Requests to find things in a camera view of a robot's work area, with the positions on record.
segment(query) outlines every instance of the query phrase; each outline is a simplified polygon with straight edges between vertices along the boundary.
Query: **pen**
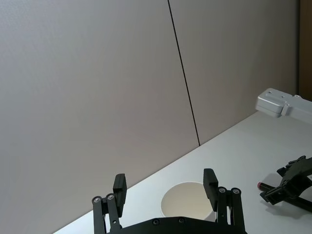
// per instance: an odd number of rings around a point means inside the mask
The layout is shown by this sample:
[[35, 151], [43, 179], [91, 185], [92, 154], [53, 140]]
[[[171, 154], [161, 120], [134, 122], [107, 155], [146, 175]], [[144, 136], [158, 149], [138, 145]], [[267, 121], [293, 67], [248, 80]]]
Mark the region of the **pen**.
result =
[[[258, 183], [258, 189], [263, 191], [263, 192], [267, 192], [267, 191], [269, 191], [271, 189], [274, 189], [274, 188], [275, 187], [272, 187], [272, 186], [270, 186], [268, 184], [265, 184], [265, 183], [262, 183], [262, 182]], [[312, 212], [312, 202], [307, 201], [306, 199], [297, 197], [295, 199], [286, 198], [284, 201], [289, 203], [289, 204], [292, 204], [292, 205], [294, 205], [296, 207], [304, 209], [306, 211]]]

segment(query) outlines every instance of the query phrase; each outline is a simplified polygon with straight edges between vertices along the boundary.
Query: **screw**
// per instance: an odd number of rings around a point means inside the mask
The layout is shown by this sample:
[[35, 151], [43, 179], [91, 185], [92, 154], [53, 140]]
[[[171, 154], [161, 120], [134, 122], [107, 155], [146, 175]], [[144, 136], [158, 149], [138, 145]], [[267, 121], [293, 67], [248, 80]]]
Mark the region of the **screw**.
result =
[[179, 218], [178, 221], [179, 221], [179, 223], [184, 223], [185, 220], [184, 220], [184, 218]]
[[224, 188], [219, 188], [219, 192], [220, 193], [225, 193], [225, 189]]
[[153, 219], [153, 225], [158, 225], [159, 224], [159, 219]]
[[101, 200], [101, 198], [99, 198], [99, 197], [96, 197], [93, 199], [94, 202], [99, 202], [100, 200]]
[[239, 190], [238, 189], [233, 189], [233, 193], [239, 194]]

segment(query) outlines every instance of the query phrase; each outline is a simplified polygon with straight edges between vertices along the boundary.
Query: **gray wall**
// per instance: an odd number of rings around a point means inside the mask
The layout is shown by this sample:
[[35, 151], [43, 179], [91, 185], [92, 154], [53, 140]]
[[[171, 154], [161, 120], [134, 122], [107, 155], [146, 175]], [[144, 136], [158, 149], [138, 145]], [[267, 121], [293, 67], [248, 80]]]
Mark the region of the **gray wall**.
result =
[[170, 0], [200, 143], [296, 87], [296, 0]]
[[[171, 1], [205, 142], [294, 91], [295, 1], [193, 2]], [[1, 233], [53, 232], [198, 146], [166, 0], [1, 1], [0, 88]]]

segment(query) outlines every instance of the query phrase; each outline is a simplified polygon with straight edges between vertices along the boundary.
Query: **white table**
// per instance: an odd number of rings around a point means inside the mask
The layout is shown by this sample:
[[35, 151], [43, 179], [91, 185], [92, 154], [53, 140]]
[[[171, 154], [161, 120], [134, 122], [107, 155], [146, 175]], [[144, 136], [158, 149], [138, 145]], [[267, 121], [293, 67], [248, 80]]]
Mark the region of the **white table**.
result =
[[[285, 202], [272, 206], [257, 189], [259, 181], [277, 186], [281, 177], [276, 170], [302, 155], [312, 156], [312, 125], [257, 112], [131, 187], [120, 223], [127, 227], [162, 217], [160, 202], [168, 189], [185, 181], [202, 182], [203, 169], [212, 168], [220, 186], [242, 190], [249, 234], [310, 234], [311, 213]], [[303, 196], [312, 200], [312, 190]], [[93, 234], [92, 211], [55, 234]]]

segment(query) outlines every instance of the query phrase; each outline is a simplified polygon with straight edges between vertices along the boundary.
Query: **paper cup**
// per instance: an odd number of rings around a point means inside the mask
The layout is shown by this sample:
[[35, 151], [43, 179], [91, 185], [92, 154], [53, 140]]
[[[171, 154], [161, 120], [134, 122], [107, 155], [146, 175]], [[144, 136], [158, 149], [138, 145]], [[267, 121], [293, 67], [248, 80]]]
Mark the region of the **paper cup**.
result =
[[215, 221], [204, 186], [198, 182], [180, 183], [168, 190], [161, 201], [161, 212], [164, 217], [184, 216]]

